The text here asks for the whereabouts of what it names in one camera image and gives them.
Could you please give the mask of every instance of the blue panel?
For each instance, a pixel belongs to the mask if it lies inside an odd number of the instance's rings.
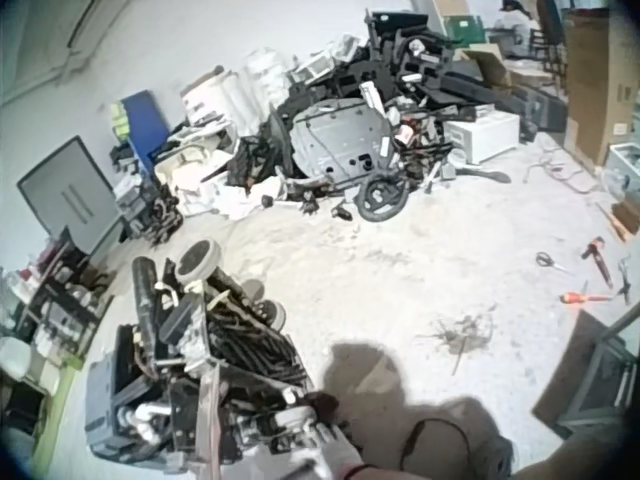
[[[142,167],[153,175],[153,161],[149,154],[169,137],[169,128],[148,90],[122,100],[129,118],[129,143],[138,154]]]

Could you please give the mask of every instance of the red-handled screwdriver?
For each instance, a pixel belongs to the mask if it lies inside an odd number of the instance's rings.
[[[568,305],[586,302],[608,302],[612,299],[613,297],[608,295],[583,295],[575,292],[565,293],[560,297],[562,303],[566,303]]]

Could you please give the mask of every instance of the pliers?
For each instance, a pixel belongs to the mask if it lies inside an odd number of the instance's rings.
[[[628,259],[623,258],[618,263],[618,269],[620,273],[622,273],[622,288],[618,292],[618,295],[624,295],[624,303],[629,306],[631,304],[631,299],[629,298],[629,292],[631,290],[631,284],[629,283],[629,269],[628,269]]]

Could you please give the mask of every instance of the hand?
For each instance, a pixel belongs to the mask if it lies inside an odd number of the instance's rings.
[[[356,448],[335,425],[317,423],[305,429],[300,460],[315,461],[314,472],[319,478],[339,479],[364,462]]]

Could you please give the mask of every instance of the pile of scrap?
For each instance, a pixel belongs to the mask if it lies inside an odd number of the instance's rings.
[[[457,42],[429,30],[427,21],[416,13],[367,12],[365,44],[346,35],[289,70],[272,51],[254,54],[247,70],[264,69],[253,77],[264,98],[249,99],[234,74],[222,70],[196,82],[185,102],[197,125],[186,128],[222,131],[231,142],[217,154],[222,161],[201,159],[190,167],[197,181],[175,188],[205,199],[198,213],[233,218],[229,205],[244,196],[243,215],[279,200],[300,202],[313,214],[318,197],[338,196],[353,201],[365,220],[381,222],[398,214],[412,191],[430,193],[434,181],[474,175],[510,182],[479,164],[533,141],[538,130],[563,129],[550,121],[556,99],[513,85],[506,70],[496,74],[504,65],[490,51],[468,49],[466,59],[455,60]],[[158,168],[165,178],[185,177]],[[261,188],[264,182],[273,188]],[[256,188],[260,194],[252,195]],[[344,202],[332,214],[352,218]]]

